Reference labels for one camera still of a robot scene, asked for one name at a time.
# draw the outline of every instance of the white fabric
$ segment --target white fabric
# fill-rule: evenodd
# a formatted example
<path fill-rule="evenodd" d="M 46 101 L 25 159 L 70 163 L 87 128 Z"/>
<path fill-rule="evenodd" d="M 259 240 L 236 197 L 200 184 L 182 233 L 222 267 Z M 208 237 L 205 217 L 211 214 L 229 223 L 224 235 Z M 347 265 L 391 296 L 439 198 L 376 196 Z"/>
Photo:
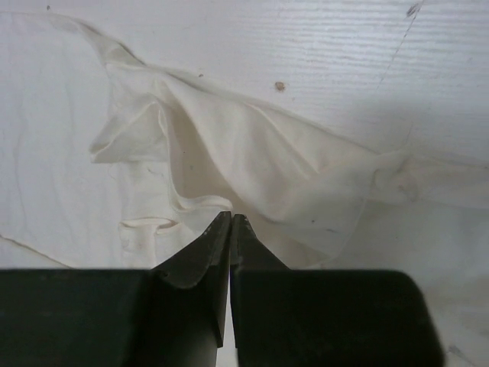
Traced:
<path fill-rule="evenodd" d="M 487 168 L 377 154 L 146 66 L 68 18 L 0 20 L 10 245 L 71 267 L 152 267 L 233 209 L 289 266 L 404 270 L 451 365 L 489 365 Z"/>

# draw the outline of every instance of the dark spot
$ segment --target dark spot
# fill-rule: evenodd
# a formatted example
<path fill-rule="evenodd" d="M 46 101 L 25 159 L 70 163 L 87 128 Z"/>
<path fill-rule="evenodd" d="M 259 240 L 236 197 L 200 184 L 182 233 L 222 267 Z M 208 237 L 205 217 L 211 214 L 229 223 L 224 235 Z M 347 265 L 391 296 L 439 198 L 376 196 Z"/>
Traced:
<path fill-rule="evenodd" d="M 278 92 L 283 92 L 285 90 L 285 83 L 284 82 L 276 82 L 275 83 L 275 90 Z"/>
<path fill-rule="evenodd" d="M 419 3 L 417 2 L 416 4 L 414 4 L 413 6 L 411 6 L 411 8 L 409 8 L 408 11 L 406 11 L 406 16 L 409 18 L 409 17 L 412 17 L 413 15 L 415 15 L 415 13 L 417 13 L 419 10 Z"/>

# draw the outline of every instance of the black plastic part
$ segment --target black plastic part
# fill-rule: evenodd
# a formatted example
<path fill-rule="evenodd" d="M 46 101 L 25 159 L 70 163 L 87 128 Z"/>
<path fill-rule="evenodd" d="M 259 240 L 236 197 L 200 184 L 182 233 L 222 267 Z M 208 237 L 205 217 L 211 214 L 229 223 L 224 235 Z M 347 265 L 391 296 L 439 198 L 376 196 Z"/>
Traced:
<path fill-rule="evenodd" d="M 397 271 L 293 271 L 232 226 L 231 299 L 240 367 L 438 367 L 423 296 Z"/>
<path fill-rule="evenodd" d="M 0 271 L 0 366 L 214 367 L 231 217 L 152 271 Z"/>
<path fill-rule="evenodd" d="M 290 270 L 226 212 L 150 271 L 0 271 L 0 367 L 214 367 L 229 269 L 241 367 L 443 365 L 409 277 Z"/>
<path fill-rule="evenodd" d="M 147 271 L 0 272 L 0 366 L 120 366 L 150 291 Z"/>

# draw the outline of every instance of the crumpled cloth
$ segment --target crumpled cloth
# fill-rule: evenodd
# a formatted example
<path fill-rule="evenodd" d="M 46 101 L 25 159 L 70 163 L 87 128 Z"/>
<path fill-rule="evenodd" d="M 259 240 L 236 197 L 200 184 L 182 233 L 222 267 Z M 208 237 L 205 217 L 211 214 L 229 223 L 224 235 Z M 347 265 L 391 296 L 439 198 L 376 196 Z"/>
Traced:
<path fill-rule="evenodd" d="M 0 28 L 11 266 L 7 243 L 70 267 L 153 267 L 234 210 L 289 266 L 405 271 L 450 365 L 489 365 L 486 167 L 378 154 L 69 18 L 2 13 Z"/>

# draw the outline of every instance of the white wooden surface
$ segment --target white wooden surface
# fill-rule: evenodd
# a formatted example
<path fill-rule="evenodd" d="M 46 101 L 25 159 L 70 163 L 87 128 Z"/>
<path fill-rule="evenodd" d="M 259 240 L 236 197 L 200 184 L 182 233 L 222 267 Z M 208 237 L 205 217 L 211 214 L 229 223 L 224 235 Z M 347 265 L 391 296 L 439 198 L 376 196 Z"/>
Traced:
<path fill-rule="evenodd" d="M 489 162 L 485 0 L 0 0 L 0 5 L 82 19 L 147 63 L 202 74 L 377 151 L 409 145 L 456 161 Z M 279 81 L 283 92 L 275 89 Z"/>

